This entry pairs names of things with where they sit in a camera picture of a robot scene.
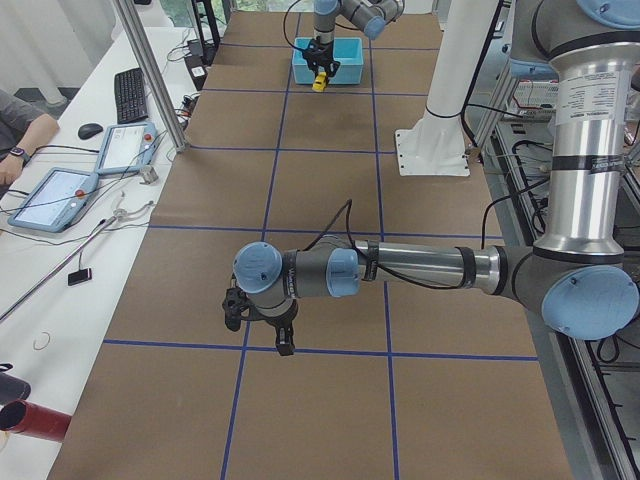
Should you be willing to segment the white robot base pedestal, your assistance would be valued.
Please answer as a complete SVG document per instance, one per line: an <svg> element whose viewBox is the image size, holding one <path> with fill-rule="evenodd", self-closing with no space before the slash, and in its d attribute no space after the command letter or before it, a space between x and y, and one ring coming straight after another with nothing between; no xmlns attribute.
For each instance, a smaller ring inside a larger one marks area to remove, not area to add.
<svg viewBox="0 0 640 480"><path fill-rule="evenodd" d="M463 109L481 53L493 35L501 3L453 1L421 119L395 132L402 176L470 174L462 127Z"/></svg>

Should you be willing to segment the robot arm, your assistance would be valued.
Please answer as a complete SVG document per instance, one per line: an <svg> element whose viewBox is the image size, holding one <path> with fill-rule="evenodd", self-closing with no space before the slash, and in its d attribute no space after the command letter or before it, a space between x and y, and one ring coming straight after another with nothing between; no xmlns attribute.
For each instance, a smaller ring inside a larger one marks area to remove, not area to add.
<svg viewBox="0 0 640 480"><path fill-rule="evenodd" d="M310 70L331 78L337 19L369 40L404 13L404 1L314 1ZM502 1L452 1L424 115L395 133L398 161L419 175L462 175L464 111ZM436 248L354 241L352 201L303 249L253 242L236 254L222 308L225 325L264 321L282 356L294 353L298 299L346 297L361 282L396 279L431 290L480 289L516 301L551 329L607 338L637 315L639 291L614 240L627 96L639 63L639 1L515 1L509 50L516 77L557 76L547 220L532 247ZM347 240L329 235L346 210Z"/></svg>
<svg viewBox="0 0 640 480"><path fill-rule="evenodd" d="M314 77L323 73L330 79L336 75L340 63L333 57L334 31L340 16L369 40L375 40L404 10L405 2L400 0L315 0L314 36L308 46L301 50L309 70Z"/></svg>

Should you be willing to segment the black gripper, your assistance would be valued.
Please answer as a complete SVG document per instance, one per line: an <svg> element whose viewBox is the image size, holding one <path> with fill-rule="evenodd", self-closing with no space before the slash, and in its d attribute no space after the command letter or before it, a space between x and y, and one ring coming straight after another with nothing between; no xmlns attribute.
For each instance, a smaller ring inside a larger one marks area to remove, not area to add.
<svg viewBox="0 0 640 480"><path fill-rule="evenodd" d="M225 326L238 331L242 322L264 321L275 329L275 347L280 356L295 353L293 321L298 313L298 302L285 298L275 307L258 306L248 294L233 283L222 302Z"/></svg>
<svg viewBox="0 0 640 480"><path fill-rule="evenodd" d="M311 39L302 51L302 57L314 76L317 76L320 71L327 73L328 78L333 78L337 74L341 63L334 59L333 47L333 42L324 44L317 39Z"/></svg>

